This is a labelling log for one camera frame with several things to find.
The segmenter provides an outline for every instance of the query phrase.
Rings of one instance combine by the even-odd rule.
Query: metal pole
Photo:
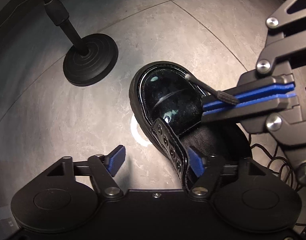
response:
[[[61,27],[62,31],[73,43],[77,52],[82,56],[86,56],[88,54],[86,43],[80,38],[69,21],[69,13],[64,5],[59,0],[44,0],[44,7],[49,18],[56,26]]]

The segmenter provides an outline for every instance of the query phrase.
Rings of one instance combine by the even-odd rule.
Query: floor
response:
[[[42,3],[23,15],[0,43],[0,237],[16,228],[9,204],[14,193],[56,160],[108,154],[118,144],[127,158],[115,180],[128,188],[172,189],[181,184],[173,166],[145,138],[133,117],[129,84],[143,65],[168,60],[208,85],[224,90],[254,68],[264,46],[265,19],[282,0],[61,0],[81,36],[105,33],[119,48],[115,68],[89,87],[63,74],[69,40],[46,16]],[[296,70],[306,104],[306,68]],[[253,136],[270,152],[268,135]],[[253,156],[262,165],[261,150]],[[279,161],[272,168],[278,170]],[[79,181],[89,185],[85,178]],[[306,223],[306,188],[299,223]]]

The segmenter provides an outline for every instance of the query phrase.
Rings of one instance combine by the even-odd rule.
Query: black round base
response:
[[[72,46],[63,63],[65,77],[79,87],[92,85],[106,77],[115,66],[118,57],[115,41],[106,34],[95,33],[82,40],[85,41],[89,53],[81,56]]]

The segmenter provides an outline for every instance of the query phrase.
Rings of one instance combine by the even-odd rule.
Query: shoe eyelet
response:
[[[170,155],[172,156],[172,158],[175,158],[175,153],[174,153],[173,148],[170,149]]]
[[[160,125],[157,127],[157,131],[160,135],[162,135],[162,127]]]
[[[180,161],[177,161],[177,162],[176,162],[176,168],[177,168],[177,170],[178,170],[179,172],[181,172],[182,167],[181,167]]]
[[[165,145],[167,146],[169,143],[168,143],[168,141],[167,141],[167,138],[164,136],[164,138],[163,138],[163,141],[164,141],[164,143],[165,143]]]

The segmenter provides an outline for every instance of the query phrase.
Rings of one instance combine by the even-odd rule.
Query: shiny black shoe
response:
[[[187,81],[186,74],[192,75],[173,62],[150,63],[134,76],[129,99],[141,129],[170,159],[189,190],[197,180],[189,165],[189,147],[205,155],[222,155],[227,162],[250,157],[251,149],[236,124],[201,124],[201,97],[208,93]]]

